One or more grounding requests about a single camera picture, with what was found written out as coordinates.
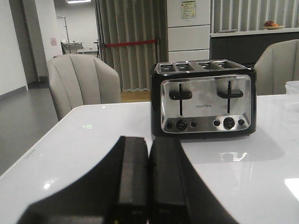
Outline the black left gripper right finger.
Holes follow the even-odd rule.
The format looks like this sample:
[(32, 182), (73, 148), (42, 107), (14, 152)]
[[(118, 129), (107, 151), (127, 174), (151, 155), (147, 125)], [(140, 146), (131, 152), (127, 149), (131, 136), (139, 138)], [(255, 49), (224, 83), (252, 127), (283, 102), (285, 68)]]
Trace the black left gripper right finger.
[(235, 224), (200, 178), (178, 139), (157, 137), (149, 156), (151, 224)]

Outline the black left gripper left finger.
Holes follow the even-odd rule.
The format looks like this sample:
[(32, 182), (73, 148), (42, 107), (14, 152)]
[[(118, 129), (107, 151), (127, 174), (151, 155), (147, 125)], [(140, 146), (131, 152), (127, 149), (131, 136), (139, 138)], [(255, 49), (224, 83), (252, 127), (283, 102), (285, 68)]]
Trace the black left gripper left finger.
[(148, 151), (144, 138), (121, 136), (88, 173), (28, 206), (20, 224), (145, 224)]

